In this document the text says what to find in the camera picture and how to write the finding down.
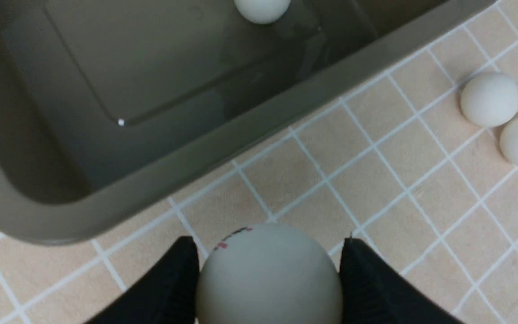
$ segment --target ping pong ball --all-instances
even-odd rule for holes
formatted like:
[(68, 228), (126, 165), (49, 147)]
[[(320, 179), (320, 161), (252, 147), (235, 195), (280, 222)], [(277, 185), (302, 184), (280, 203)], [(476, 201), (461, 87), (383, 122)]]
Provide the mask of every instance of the ping pong ball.
[(235, 0), (239, 13), (255, 24), (271, 24), (289, 8), (290, 0)]
[(496, 127), (518, 112), (517, 83), (503, 73), (483, 73), (469, 81), (461, 94), (463, 115), (483, 127)]
[(200, 324), (339, 324), (343, 292), (314, 239), (287, 225), (249, 225), (205, 261), (196, 313)]

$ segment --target tile floor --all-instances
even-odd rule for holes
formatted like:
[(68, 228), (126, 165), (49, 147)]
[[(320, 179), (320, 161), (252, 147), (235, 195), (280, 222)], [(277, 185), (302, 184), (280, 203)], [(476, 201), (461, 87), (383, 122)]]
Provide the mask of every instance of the tile floor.
[(518, 0), (502, 0), (90, 242), (38, 247), (0, 234), (0, 324), (79, 324), (180, 235), (203, 260), (245, 224), (316, 238), (335, 263), (351, 233), (468, 324), (518, 324), (518, 168), (467, 123), (478, 72), (518, 81)]

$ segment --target floor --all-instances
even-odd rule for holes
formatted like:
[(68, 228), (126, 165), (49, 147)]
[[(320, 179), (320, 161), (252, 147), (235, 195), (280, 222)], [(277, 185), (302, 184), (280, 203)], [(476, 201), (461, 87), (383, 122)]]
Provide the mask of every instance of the floor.
[(0, 324), (80, 324), (180, 235), (201, 260), (243, 225), (278, 222), (339, 263), (362, 238), (468, 324), (518, 324), (518, 168), (500, 129), (459, 112), (466, 80), (518, 81), (518, 0), (503, 0), (273, 138), (90, 242), (0, 234)]

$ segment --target ball with red marking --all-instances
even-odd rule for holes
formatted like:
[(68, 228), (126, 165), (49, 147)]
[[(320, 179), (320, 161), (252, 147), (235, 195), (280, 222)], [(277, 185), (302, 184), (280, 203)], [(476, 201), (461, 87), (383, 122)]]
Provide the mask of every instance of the ball with red marking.
[(249, 225), (205, 262), (196, 312), (200, 324), (339, 324), (343, 294), (314, 239), (287, 225)]

